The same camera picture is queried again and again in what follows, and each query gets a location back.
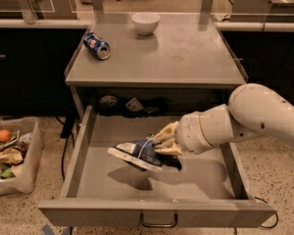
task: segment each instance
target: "blue can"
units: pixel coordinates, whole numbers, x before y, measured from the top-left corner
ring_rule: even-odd
[[[97,59],[105,60],[110,56],[109,44],[94,32],[87,33],[84,38],[84,46]]]

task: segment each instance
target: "orange ball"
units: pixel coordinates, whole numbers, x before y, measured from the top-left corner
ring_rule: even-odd
[[[12,137],[12,132],[7,129],[0,130],[0,142],[7,143]]]

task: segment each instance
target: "white bowl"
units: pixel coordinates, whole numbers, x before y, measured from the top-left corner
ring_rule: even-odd
[[[156,13],[141,12],[135,13],[131,20],[139,34],[150,35],[157,28],[160,16]]]

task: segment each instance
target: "floor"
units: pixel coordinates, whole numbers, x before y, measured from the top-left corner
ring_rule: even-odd
[[[176,11],[195,12],[201,0],[105,0],[106,11]],[[91,6],[78,4],[81,11]],[[227,0],[214,0],[213,10],[230,12]],[[42,200],[59,198],[63,179],[61,157],[65,140],[60,139],[62,125],[54,117],[40,117],[40,130],[44,149],[35,187],[30,194],[0,196],[0,234],[68,234],[67,227],[56,227],[41,213],[37,205]],[[253,196],[263,198],[278,209],[279,223],[274,229],[238,228],[236,234],[248,235],[294,235],[294,149],[274,139],[259,138],[237,144],[241,162],[249,180]],[[73,152],[69,140],[65,156],[65,171]],[[274,218],[264,225],[272,225]],[[235,234],[233,228],[118,228],[118,227],[75,227],[73,234],[95,235],[217,235]]]

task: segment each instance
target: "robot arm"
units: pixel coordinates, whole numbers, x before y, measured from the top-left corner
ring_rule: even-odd
[[[179,156],[203,153],[219,144],[242,142],[261,135],[280,139],[294,147],[294,107],[271,89],[245,84],[223,104],[203,113],[183,116],[155,135],[161,141],[156,153]]]

